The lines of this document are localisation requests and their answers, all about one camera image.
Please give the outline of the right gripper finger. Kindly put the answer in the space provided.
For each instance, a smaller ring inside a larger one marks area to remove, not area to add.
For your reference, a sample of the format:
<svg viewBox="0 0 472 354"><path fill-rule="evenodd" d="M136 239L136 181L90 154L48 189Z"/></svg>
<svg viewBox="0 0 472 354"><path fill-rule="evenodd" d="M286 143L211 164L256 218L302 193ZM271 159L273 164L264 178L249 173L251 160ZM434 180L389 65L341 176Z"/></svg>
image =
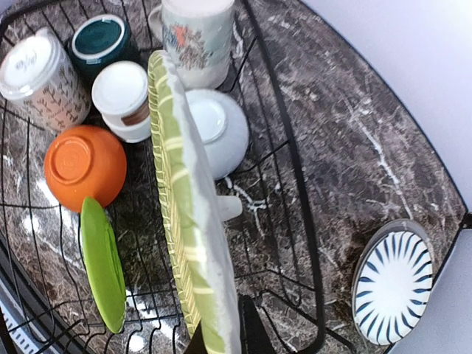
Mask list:
<svg viewBox="0 0 472 354"><path fill-rule="evenodd" d="M239 295L238 310L242 353L276 354L253 299L247 295Z"/></svg>

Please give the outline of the yellow woven pattern plate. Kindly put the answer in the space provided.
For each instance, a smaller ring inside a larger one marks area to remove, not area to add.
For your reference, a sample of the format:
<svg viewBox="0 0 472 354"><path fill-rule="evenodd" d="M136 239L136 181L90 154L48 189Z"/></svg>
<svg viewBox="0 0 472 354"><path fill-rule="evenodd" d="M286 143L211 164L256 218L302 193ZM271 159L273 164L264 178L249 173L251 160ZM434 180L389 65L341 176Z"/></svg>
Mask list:
<svg viewBox="0 0 472 354"><path fill-rule="evenodd" d="M167 249L190 335L208 353L241 353L235 276L207 154L176 66L148 61L153 157Z"/></svg>

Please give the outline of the lime green plate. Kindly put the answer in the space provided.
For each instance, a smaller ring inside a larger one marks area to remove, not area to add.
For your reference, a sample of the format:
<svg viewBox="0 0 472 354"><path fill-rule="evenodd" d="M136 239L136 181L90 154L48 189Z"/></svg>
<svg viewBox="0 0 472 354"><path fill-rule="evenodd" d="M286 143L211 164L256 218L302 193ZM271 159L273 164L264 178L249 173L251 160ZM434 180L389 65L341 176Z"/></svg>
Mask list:
<svg viewBox="0 0 472 354"><path fill-rule="evenodd" d="M105 210L92 197L80 213L83 259L94 301L106 327L119 333L125 322L125 280L114 230Z"/></svg>

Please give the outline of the white ribbed bowl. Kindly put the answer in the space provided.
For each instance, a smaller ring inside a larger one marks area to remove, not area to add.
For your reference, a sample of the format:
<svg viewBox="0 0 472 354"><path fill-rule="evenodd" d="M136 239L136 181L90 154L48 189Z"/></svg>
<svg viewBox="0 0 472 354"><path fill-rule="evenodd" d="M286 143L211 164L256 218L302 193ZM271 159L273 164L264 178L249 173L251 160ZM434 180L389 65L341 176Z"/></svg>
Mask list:
<svg viewBox="0 0 472 354"><path fill-rule="evenodd" d="M217 181L240 166L249 147L243 109L228 94L211 89L186 92L190 112L204 144L212 177Z"/></svg>

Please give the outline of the orange bowl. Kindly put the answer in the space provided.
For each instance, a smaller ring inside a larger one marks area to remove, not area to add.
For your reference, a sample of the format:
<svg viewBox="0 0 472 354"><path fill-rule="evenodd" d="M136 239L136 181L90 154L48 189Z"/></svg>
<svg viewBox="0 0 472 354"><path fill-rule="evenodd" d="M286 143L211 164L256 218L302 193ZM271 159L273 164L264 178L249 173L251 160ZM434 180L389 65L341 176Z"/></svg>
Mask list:
<svg viewBox="0 0 472 354"><path fill-rule="evenodd" d="M102 207L121 192L127 175L122 143L110 131L79 125L58 135L44 159L46 184L55 198L72 212L81 212L92 197Z"/></svg>

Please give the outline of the white brown striped cup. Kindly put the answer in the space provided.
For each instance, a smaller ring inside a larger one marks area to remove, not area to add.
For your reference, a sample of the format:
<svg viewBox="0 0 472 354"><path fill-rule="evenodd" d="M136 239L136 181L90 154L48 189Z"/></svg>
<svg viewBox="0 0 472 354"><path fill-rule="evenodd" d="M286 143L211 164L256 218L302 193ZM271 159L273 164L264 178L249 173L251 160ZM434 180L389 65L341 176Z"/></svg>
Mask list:
<svg viewBox="0 0 472 354"><path fill-rule="evenodd" d="M123 60L106 66L94 80L91 97L104 123L122 141L150 137L148 75L138 63Z"/></svg>

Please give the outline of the tall dragon pattern mug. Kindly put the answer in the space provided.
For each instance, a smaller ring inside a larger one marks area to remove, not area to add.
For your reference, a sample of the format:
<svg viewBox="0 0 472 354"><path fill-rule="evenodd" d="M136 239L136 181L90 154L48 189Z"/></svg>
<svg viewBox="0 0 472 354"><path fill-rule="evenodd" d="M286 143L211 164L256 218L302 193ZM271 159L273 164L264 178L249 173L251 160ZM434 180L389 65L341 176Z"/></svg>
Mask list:
<svg viewBox="0 0 472 354"><path fill-rule="evenodd" d="M229 72L235 2L162 1L148 15L152 33L188 89L216 89Z"/></svg>

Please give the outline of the dark green cup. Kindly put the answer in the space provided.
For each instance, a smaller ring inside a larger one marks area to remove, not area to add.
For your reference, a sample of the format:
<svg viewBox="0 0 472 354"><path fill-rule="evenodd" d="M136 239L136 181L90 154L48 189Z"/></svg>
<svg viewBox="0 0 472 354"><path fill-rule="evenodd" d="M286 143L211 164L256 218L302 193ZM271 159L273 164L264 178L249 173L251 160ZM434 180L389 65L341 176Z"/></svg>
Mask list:
<svg viewBox="0 0 472 354"><path fill-rule="evenodd" d="M66 50L77 72L89 85L112 63L140 61L130 26L112 14L97 15L82 23L68 40Z"/></svg>

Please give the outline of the white leaf pattern mug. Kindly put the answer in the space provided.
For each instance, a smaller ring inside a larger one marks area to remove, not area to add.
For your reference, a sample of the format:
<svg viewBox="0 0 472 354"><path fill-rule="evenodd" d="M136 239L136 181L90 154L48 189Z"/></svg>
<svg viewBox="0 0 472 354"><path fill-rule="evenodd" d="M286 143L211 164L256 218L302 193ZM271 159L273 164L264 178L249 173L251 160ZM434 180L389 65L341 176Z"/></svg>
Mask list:
<svg viewBox="0 0 472 354"><path fill-rule="evenodd" d="M6 54L1 95L37 125L59 133L82 124L91 110L86 84L46 27Z"/></svg>

